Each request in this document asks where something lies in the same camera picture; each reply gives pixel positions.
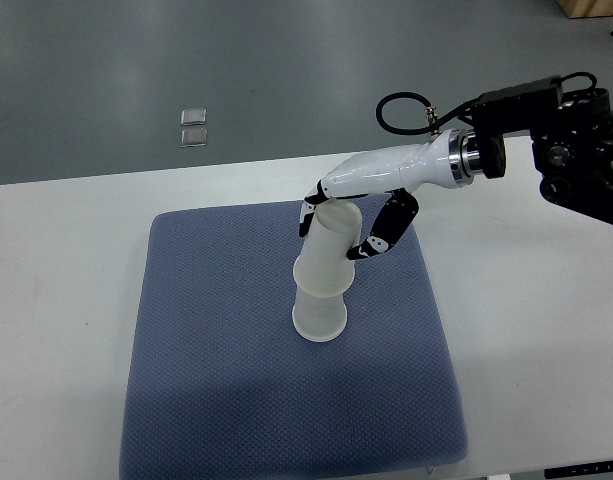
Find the frosted plastic cup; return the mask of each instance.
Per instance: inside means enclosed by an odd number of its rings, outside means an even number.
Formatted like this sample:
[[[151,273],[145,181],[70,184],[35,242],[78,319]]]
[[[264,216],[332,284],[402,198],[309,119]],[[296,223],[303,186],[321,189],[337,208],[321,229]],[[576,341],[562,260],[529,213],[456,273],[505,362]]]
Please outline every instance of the frosted plastic cup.
[[[313,297],[297,287],[293,307],[295,330],[311,342],[328,342],[346,327],[348,314],[342,294],[329,298]]]
[[[314,297],[328,298],[348,290],[355,262],[346,252],[359,243],[362,213],[348,200],[331,199],[319,205],[293,267],[295,283]]]
[[[315,210],[293,266],[293,325],[307,340],[327,342],[346,327],[343,293],[355,277],[355,262],[346,252],[359,243],[361,227],[361,211],[347,200],[329,200]]]

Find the robotic finger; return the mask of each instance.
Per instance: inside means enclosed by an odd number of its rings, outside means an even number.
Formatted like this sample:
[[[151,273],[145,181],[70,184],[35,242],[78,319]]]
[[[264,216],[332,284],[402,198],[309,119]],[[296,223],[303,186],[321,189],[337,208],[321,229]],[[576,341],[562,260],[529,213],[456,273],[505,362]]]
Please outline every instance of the robotic finger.
[[[346,257],[359,260],[387,252],[402,238],[418,211],[415,197],[403,188],[395,190],[377,215],[368,238],[351,248]]]

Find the black fingertip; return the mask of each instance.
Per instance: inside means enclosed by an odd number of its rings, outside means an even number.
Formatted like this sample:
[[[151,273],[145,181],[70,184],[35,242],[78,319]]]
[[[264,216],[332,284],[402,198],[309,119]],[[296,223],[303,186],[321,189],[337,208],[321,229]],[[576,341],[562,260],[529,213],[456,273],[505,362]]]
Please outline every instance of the black fingertip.
[[[299,236],[304,238],[308,235],[308,231],[310,230],[310,224],[313,221],[313,214],[309,213],[304,217],[304,221],[299,224]]]
[[[349,260],[360,260],[366,257],[359,254],[359,247],[353,247],[348,252],[346,252],[346,258]]]

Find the stacked cups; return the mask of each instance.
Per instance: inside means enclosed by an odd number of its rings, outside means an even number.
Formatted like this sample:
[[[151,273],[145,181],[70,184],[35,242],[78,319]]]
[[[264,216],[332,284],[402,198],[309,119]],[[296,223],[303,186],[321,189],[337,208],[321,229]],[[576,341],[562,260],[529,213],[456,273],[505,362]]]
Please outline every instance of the stacked cups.
[[[346,252],[359,243],[361,227],[361,211],[347,200],[331,199],[315,210],[293,266],[293,325],[307,340],[327,342],[346,326],[343,293],[355,277],[355,262]]]

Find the white robotic hand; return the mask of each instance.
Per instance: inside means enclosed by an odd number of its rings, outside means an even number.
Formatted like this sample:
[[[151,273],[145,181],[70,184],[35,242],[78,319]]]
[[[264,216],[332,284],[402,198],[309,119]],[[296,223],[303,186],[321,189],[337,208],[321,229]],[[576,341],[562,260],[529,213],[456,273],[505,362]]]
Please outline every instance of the white robotic hand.
[[[421,145],[404,145],[358,153],[322,178],[306,196],[300,215],[299,235],[308,234],[317,205],[330,198],[356,198],[391,193],[377,215],[370,235],[351,248],[350,260],[372,257],[390,250],[415,218],[418,204],[411,195],[423,183],[444,188],[470,185],[482,172],[472,132],[446,130]]]

